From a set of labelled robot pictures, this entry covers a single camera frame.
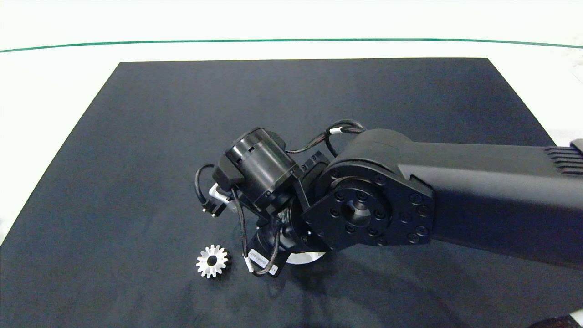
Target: metal gear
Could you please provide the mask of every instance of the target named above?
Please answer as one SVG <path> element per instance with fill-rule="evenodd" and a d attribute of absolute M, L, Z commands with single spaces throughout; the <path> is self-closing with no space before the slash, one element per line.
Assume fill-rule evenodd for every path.
<path fill-rule="evenodd" d="M 207 279 L 211 276 L 215 278 L 217 274 L 222 274 L 223 269 L 227 267 L 227 261 L 229 260 L 227 255 L 227 252 L 224 251 L 224 248 L 220 248 L 220 245 L 207 247 L 196 258 L 198 260 L 196 264 L 198 267 L 197 272 L 201 273 L 201 277 L 206 275 Z"/>

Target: connector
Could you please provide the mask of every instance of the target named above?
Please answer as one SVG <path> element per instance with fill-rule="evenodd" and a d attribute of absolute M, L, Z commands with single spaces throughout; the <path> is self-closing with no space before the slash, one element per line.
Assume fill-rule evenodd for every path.
<path fill-rule="evenodd" d="M 210 214 L 212 215 L 212 217 L 217 218 L 224 211 L 224 209 L 226 207 L 227 207 L 227 205 L 225 203 L 221 203 Z"/>
<path fill-rule="evenodd" d="M 206 200 L 203 204 L 202 204 L 202 211 L 203 212 L 209 212 L 212 214 L 213 210 L 215 209 L 216 204 L 214 201 L 212 200 Z"/>

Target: white surface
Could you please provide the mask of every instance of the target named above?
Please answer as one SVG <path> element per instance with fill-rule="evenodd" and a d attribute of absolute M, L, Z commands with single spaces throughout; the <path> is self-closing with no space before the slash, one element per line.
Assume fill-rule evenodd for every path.
<path fill-rule="evenodd" d="M 583 309 L 571 313 L 571 317 L 573 317 L 573 319 L 575 319 L 575 321 L 583 327 Z"/>
<path fill-rule="evenodd" d="M 293 253 L 287 258 L 288 264 L 308 264 L 318 260 L 325 252 Z"/>
<path fill-rule="evenodd" d="M 583 2 L 2 1 L 0 50 L 194 39 L 455 38 L 583 44 Z M 583 50 L 459 42 L 199 43 L 0 53 L 0 242 L 121 61 L 487 57 L 559 145 L 583 137 Z"/>

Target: black cable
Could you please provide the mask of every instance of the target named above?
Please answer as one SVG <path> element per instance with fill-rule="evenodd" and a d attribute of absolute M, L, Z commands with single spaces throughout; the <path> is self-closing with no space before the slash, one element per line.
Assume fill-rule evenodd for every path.
<path fill-rule="evenodd" d="M 207 202 L 204 194 L 201 191 L 201 182 L 200 182 L 201 172 L 206 168 L 213 168 L 214 166 L 215 166 L 214 164 L 204 164 L 196 171 L 196 175 L 194 177 L 194 189 L 196 191 L 196 196 L 198 197 L 198 200 L 201 201 L 201 204 L 205 204 Z"/>
<path fill-rule="evenodd" d="M 328 147 L 328 150 L 330 151 L 332 156 L 338 157 L 338 153 L 336 152 L 336 150 L 332 146 L 332 143 L 330 142 L 330 135 L 329 134 L 326 136 L 326 140 L 324 140 L 324 141 L 326 142 L 326 147 Z"/>
<path fill-rule="evenodd" d="M 366 131 L 366 128 L 360 124 L 360 122 L 355 121 L 355 120 L 351 120 L 349 118 L 345 118 L 344 120 L 338 120 L 334 123 L 332 123 L 327 129 L 326 129 L 326 147 L 328 148 L 328 150 L 330 151 L 330 154 L 332 154 L 332 156 L 334 157 L 338 157 L 338 153 L 336 152 L 336 150 L 334 149 L 334 147 L 332 146 L 332 143 L 330 142 L 330 129 L 338 127 L 339 125 L 348 125 L 348 126 L 344 126 L 342 127 L 340 130 L 343 133 L 354 133 L 354 134 L 358 134 L 358 133 L 362 133 Z"/>
<path fill-rule="evenodd" d="M 231 189 L 231 192 L 233 193 L 233 201 L 235 202 L 235 206 L 237 207 L 237 213 L 239 214 L 239 223 L 241 225 L 241 244 L 243 246 L 243 257 L 247 258 L 247 257 L 249 257 L 249 255 L 248 255 L 248 250 L 247 250 L 247 225 L 245 224 L 245 214 L 243 213 L 243 208 L 241 207 L 241 201 L 239 200 L 239 196 L 237 195 L 237 191 L 233 188 L 233 189 Z M 282 231 L 278 227 L 278 231 L 275 234 L 275 240 L 273 242 L 273 250 L 271 252 L 271 258 L 267 262 L 267 265 L 265 266 L 265 268 L 263 268 L 262 270 L 259 270 L 259 271 L 253 271 L 254 275 L 257 275 L 257 276 L 265 275 L 266 273 L 269 272 L 269 270 L 271 270 L 271 268 L 273 267 L 273 264 L 275 263 L 275 259 L 278 256 L 279 241 L 280 241 L 281 235 L 282 235 Z"/>
<path fill-rule="evenodd" d="M 306 150 L 308 150 L 308 149 L 316 146 L 320 142 L 324 141 L 325 138 L 326 138 L 326 134 L 325 133 L 320 133 L 314 139 L 312 139 L 310 142 L 308 142 L 305 146 L 303 146 L 302 148 L 296 149 L 296 150 L 293 150 L 293 151 L 286 150 L 286 153 L 300 153 L 300 152 L 305 152 Z"/>
<path fill-rule="evenodd" d="M 247 225 L 245 224 L 245 214 L 243 213 L 243 208 L 241 207 L 241 202 L 237 191 L 235 188 L 231 189 L 233 193 L 233 201 L 237 207 L 237 213 L 239 214 L 239 224 L 241 225 L 241 244 L 243 246 L 243 257 L 248 257 L 247 255 Z"/>
<path fill-rule="evenodd" d="M 253 274 L 260 276 L 260 275 L 265 275 L 266 273 L 268 273 L 271 268 L 273 267 L 273 264 L 275 263 L 275 258 L 277 258 L 278 256 L 278 250 L 279 250 L 279 240 L 282 236 L 282 228 L 278 227 L 278 231 L 275 233 L 275 240 L 273 241 L 273 250 L 271 251 L 271 258 L 269 259 L 269 262 L 267 262 L 267 265 L 265 266 L 265 268 L 259 270 L 259 271 L 254 271 Z"/>
<path fill-rule="evenodd" d="M 338 121 L 332 123 L 332 125 L 330 125 L 326 129 L 325 132 L 318 134 L 314 139 L 312 139 L 310 142 L 308 142 L 302 148 L 292 150 L 292 151 L 286 150 L 286 153 L 305 152 L 306 150 L 318 145 L 320 142 L 325 141 L 326 146 L 328 147 L 328 150 L 330 150 L 330 153 L 332 154 L 332 156 L 334 156 L 334 157 L 338 156 L 338 153 L 334 150 L 334 147 L 332 146 L 332 144 L 330 143 L 330 140 L 329 140 L 330 129 L 337 128 L 337 127 L 342 127 L 341 132 L 354 133 L 354 134 L 362 133 L 366 130 L 366 128 L 362 124 L 360 124 L 358 121 L 351 120 L 348 118 L 345 118 L 343 120 L 338 120 Z"/>

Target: black fabric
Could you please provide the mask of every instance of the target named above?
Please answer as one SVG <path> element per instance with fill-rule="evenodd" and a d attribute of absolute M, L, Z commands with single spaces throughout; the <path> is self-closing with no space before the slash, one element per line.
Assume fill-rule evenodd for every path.
<path fill-rule="evenodd" d="M 0 325 L 525 327 L 583 306 L 582 271 L 442 242 L 249 274 L 236 215 L 201 212 L 196 169 L 256 126 L 298 148 L 340 118 L 414 141 L 552 144 L 487 59 L 121 63 L 0 247 Z M 215 281 L 195 267 L 211 244 L 233 255 Z"/>

